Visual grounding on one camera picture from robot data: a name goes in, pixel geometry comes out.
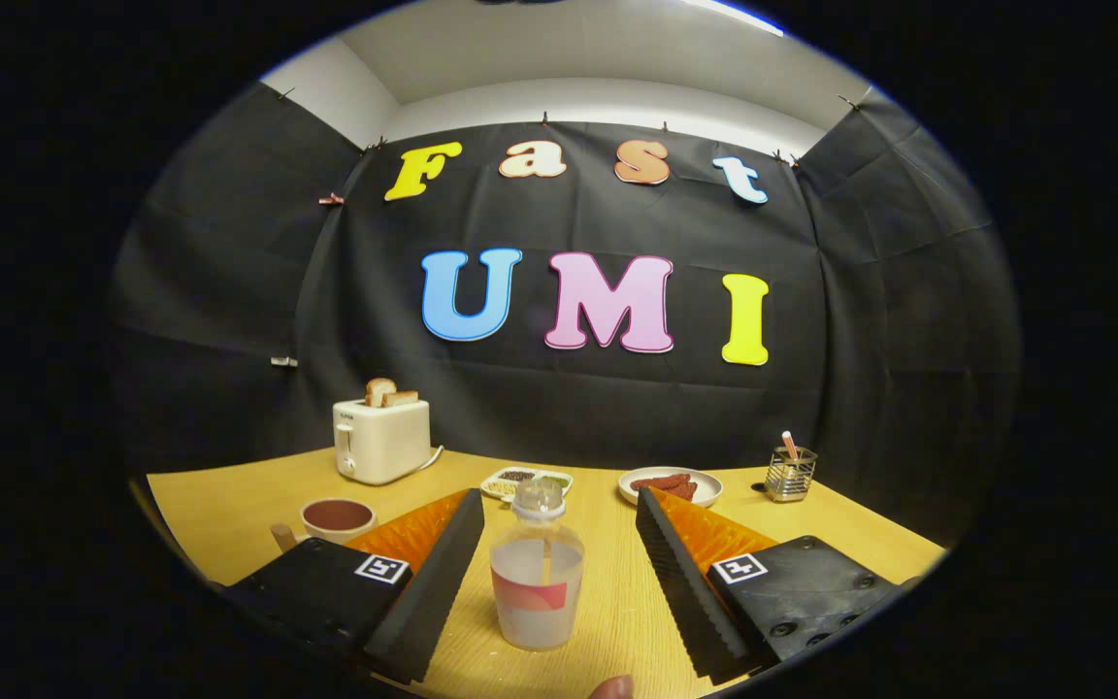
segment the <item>letter u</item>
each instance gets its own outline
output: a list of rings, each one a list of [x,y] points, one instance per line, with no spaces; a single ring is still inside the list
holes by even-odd
[[[421,261],[425,268],[425,291],[421,296],[421,320],[425,327],[444,340],[471,342],[498,332],[506,321],[511,304],[511,267],[523,255],[515,247],[492,247],[481,254],[487,267],[485,305],[481,312],[466,315],[456,311],[456,283],[459,267],[468,255],[458,251],[430,253]]]

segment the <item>plastic bottle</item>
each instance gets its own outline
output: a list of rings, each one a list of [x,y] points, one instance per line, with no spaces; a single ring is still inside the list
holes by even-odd
[[[498,625],[506,642],[520,648],[563,645],[577,620],[585,545],[559,523],[567,504],[555,482],[521,482],[511,511],[515,526],[489,554]]]

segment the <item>letter i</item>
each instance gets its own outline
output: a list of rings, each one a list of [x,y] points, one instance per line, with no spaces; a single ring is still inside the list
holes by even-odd
[[[732,337],[723,346],[723,361],[760,367],[769,355],[761,346],[761,299],[770,287],[750,275],[726,275],[723,286],[732,294]]]

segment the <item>blue letter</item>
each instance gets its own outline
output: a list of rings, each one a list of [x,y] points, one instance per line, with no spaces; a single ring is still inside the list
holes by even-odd
[[[758,178],[758,171],[746,168],[739,158],[714,158],[714,167],[722,169],[727,176],[727,182],[732,186],[732,191],[740,195],[741,199],[748,199],[754,204],[762,204],[767,200],[767,193],[754,187],[749,178]]]
[[[421,261],[425,268],[425,291],[421,295],[421,320],[430,332],[444,340],[471,342],[494,334],[506,320],[511,302],[511,267],[523,255],[515,247],[492,247],[481,254],[489,270],[485,275],[485,305],[476,315],[456,311],[456,275],[468,262],[458,251],[430,253]]]

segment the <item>table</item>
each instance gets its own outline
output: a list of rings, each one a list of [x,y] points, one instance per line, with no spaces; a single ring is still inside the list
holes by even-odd
[[[429,469],[386,485],[351,482],[335,472],[334,448],[218,469],[150,474],[158,508],[196,567],[234,585],[280,555],[269,527],[284,522],[305,533],[302,504],[320,497],[353,497],[387,522],[438,497],[477,488],[510,465],[571,474],[563,523],[585,541],[585,580],[571,640],[553,651],[523,651],[498,631],[490,546],[515,521],[509,506],[482,497],[485,528],[447,616],[420,696],[580,698],[600,681],[633,673],[636,696],[704,696],[659,580],[636,531],[636,508],[618,495],[620,470],[524,464],[444,452]],[[813,535],[891,583],[922,575],[945,550],[922,536],[814,482],[799,503],[771,503],[750,483],[765,466],[711,472],[724,491],[711,511],[777,541]],[[719,686],[727,687],[745,677]]]

